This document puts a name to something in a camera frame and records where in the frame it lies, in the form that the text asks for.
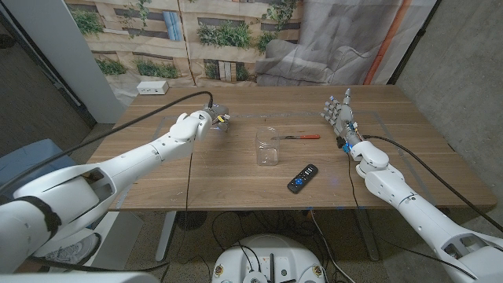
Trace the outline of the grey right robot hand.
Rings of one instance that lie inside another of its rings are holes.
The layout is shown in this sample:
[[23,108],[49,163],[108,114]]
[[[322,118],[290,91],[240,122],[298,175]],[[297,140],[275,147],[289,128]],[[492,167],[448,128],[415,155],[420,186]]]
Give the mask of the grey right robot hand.
[[361,135],[357,133],[357,124],[349,106],[350,101],[351,89],[348,88],[342,102],[331,96],[325,102],[325,107],[321,113],[321,117],[333,127],[333,131],[337,136],[338,147],[346,147],[348,150],[363,140]]

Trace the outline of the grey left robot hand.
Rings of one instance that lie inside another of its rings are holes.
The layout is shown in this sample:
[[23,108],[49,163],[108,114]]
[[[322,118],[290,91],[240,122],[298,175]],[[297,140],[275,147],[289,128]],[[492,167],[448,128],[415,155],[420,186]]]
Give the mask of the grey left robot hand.
[[204,105],[203,110],[206,111],[212,118],[212,129],[228,131],[230,115],[229,109],[226,106],[218,104],[206,104]]

